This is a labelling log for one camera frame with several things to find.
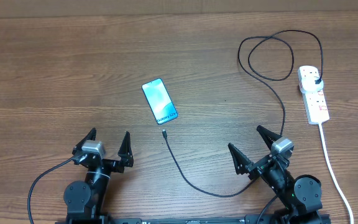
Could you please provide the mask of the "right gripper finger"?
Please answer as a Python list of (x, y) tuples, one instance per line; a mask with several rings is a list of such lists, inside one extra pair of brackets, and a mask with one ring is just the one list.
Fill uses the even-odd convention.
[(257, 126), (257, 132), (260, 134), (269, 150), (271, 150), (272, 144), (282, 137), (282, 135), (274, 133), (261, 125)]
[(248, 174), (253, 162), (232, 143), (228, 144), (228, 148), (233, 159), (236, 174)]

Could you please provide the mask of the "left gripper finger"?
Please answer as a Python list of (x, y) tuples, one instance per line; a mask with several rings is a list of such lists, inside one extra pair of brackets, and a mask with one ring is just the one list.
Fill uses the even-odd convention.
[(77, 143), (73, 150), (72, 150), (72, 154), (75, 155), (78, 151), (81, 151), (81, 148), (82, 146), (84, 145), (84, 143), (87, 141), (87, 140), (92, 140), (94, 141), (96, 139), (96, 133), (97, 133), (97, 130), (96, 128), (92, 128), (89, 133), (79, 142)]
[(122, 144), (118, 151), (118, 156), (121, 158), (120, 163), (124, 167), (133, 167), (134, 158), (131, 149), (131, 135), (126, 131)]

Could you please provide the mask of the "Samsung Galaxy smartphone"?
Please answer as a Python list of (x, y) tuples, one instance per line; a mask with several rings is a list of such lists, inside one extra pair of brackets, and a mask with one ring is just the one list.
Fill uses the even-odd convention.
[(142, 91), (158, 125), (178, 117), (178, 111), (161, 78), (143, 84)]

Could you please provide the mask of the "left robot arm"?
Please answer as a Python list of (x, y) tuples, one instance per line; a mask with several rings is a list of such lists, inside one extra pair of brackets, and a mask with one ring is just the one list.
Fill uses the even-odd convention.
[(74, 164), (87, 168), (84, 181), (70, 183), (63, 194), (67, 205), (65, 223), (114, 223), (113, 217), (102, 211), (111, 174), (123, 173), (132, 167), (131, 135), (126, 132), (118, 150), (119, 160), (106, 159), (104, 143), (96, 140), (96, 128), (73, 148)]

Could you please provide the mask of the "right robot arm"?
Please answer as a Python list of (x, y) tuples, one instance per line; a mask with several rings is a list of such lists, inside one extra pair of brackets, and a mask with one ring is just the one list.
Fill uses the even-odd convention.
[(328, 216), (319, 214), (323, 207), (321, 182), (312, 175), (294, 178), (287, 170), (294, 150), (292, 141), (261, 125), (257, 131), (270, 151), (257, 162), (228, 144), (236, 173), (247, 174), (250, 180), (261, 178), (275, 193), (255, 223), (330, 223)]

